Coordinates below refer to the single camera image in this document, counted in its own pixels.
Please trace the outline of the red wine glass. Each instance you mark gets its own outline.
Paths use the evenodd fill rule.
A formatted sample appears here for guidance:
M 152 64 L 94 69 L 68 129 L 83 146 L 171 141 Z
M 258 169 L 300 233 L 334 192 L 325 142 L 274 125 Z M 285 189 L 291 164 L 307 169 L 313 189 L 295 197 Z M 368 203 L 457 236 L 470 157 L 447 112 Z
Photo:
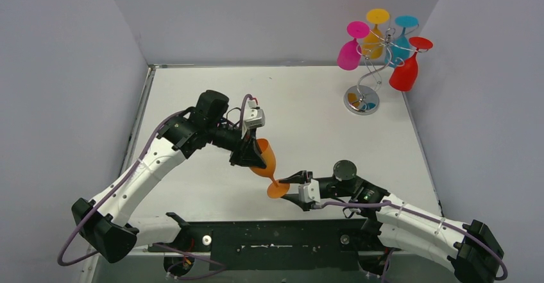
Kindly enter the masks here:
M 402 92 L 409 92 L 418 77 L 419 66 L 416 59 L 417 54 L 428 51 L 434 46 L 429 39 L 424 37 L 411 37 L 409 43 L 416 48 L 415 51 L 412 56 L 404 60 L 402 65 L 395 67 L 389 79 L 390 86 Z

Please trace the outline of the orange wine glass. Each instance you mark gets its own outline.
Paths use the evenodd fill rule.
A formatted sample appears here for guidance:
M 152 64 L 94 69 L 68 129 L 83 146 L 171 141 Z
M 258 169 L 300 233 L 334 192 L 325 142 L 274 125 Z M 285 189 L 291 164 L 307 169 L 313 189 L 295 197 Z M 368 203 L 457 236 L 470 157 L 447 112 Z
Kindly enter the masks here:
M 271 180 L 271 184 L 267 188 L 267 196 L 269 198 L 281 198 L 290 189 L 290 184 L 282 184 L 275 178 L 276 157 L 271 149 L 269 141 L 267 139 L 257 139 L 257 146 L 261 151 L 261 157 L 263 158 L 266 167 L 251 167 L 250 170 L 258 176 Z

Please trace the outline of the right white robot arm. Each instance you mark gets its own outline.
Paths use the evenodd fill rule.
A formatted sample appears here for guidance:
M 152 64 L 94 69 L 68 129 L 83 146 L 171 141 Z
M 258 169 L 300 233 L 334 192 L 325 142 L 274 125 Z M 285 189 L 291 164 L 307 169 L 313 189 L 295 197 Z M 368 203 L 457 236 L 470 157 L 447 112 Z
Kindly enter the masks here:
M 279 180 L 297 184 L 284 199 L 304 211 L 337 206 L 365 219 L 361 240 L 370 250 L 399 249 L 433 261 L 459 282 L 496 282 L 508 277 L 504 251 L 483 222 L 455 221 L 422 210 L 357 175 L 356 165 L 340 160 L 329 177 L 299 171 Z

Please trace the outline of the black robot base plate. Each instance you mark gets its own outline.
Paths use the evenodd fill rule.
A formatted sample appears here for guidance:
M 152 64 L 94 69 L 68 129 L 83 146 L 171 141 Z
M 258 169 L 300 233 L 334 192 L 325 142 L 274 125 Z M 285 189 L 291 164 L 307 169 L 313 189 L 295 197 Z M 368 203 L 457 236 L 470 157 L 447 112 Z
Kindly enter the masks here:
M 363 232 L 364 219 L 192 222 L 170 248 L 208 255 L 212 271 L 359 268 L 379 274 L 390 248 Z

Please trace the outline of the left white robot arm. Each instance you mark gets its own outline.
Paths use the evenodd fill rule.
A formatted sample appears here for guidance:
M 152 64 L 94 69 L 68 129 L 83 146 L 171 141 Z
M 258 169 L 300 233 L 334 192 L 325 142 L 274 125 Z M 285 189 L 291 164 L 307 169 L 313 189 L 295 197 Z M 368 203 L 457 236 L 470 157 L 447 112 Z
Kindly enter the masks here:
M 245 95 L 238 124 L 229 123 L 225 116 L 228 103 L 224 94 L 206 90 L 195 106 L 163 120 L 117 180 L 90 200 L 74 202 L 76 233 L 110 263 L 142 245 L 166 243 L 176 252 L 185 250 L 191 235 L 186 222 L 174 212 L 139 219 L 132 214 L 169 172 L 208 144 L 229 151 L 233 166 L 266 167 L 256 138 L 257 129 L 265 124 L 258 99 Z

